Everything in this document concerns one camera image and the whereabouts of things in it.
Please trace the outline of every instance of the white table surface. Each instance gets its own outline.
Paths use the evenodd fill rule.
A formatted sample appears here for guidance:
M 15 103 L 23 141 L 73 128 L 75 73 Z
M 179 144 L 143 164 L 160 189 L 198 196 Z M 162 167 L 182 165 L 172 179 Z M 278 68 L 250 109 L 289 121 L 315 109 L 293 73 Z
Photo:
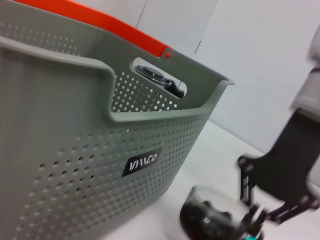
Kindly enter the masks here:
M 207 122 L 169 190 L 155 203 L 99 240 L 188 240 L 179 223 L 180 209 L 194 185 L 206 185 L 237 199 L 240 176 L 236 160 L 261 152 Z M 261 206 L 273 210 L 282 203 L 254 192 Z M 280 226 L 265 223 L 266 240 L 320 239 L 320 211 L 305 212 Z

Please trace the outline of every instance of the orange rim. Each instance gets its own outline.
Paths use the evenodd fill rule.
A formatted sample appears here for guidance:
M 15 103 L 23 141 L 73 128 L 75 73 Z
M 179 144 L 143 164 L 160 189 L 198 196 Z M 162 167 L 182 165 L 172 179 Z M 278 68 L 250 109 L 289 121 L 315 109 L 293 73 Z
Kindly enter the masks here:
M 161 57 L 164 51 L 169 48 L 168 45 L 113 16 L 71 0 L 15 1 L 107 30 L 156 57 Z

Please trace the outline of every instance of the white wall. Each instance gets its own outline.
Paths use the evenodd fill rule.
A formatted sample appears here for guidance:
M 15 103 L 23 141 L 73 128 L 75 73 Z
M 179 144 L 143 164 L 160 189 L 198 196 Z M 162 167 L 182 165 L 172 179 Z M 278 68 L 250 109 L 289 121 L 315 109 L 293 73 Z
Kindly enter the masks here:
M 195 59 L 234 80 L 210 119 L 267 152 L 312 65 L 320 0 L 222 0 Z
M 192 57 L 220 0 L 148 0 L 138 29 Z
M 147 0 L 74 0 L 136 26 Z

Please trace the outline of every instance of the gray plastic basket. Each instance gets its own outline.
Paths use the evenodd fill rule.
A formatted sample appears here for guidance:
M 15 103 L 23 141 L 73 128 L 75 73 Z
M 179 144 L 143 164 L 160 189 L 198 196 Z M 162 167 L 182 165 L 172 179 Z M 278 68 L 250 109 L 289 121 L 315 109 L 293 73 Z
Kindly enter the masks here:
M 0 2 L 1 240 L 94 240 L 166 192 L 231 83 L 170 52 Z M 136 73 L 137 57 L 185 82 L 186 96 Z M 130 158 L 155 152 L 123 176 Z

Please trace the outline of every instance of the black label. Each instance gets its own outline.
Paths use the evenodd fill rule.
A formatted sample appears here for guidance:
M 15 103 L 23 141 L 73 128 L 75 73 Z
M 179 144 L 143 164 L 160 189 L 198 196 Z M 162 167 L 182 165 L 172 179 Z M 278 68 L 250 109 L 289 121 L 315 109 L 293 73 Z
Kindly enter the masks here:
M 162 147 L 156 150 L 145 152 L 137 156 L 130 157 L 125 165 L 122 177 L 133 174 L 135 172 L 140 171 L 141 169 L 145 169 L 155 164 L 159 158 L 161 150 Z

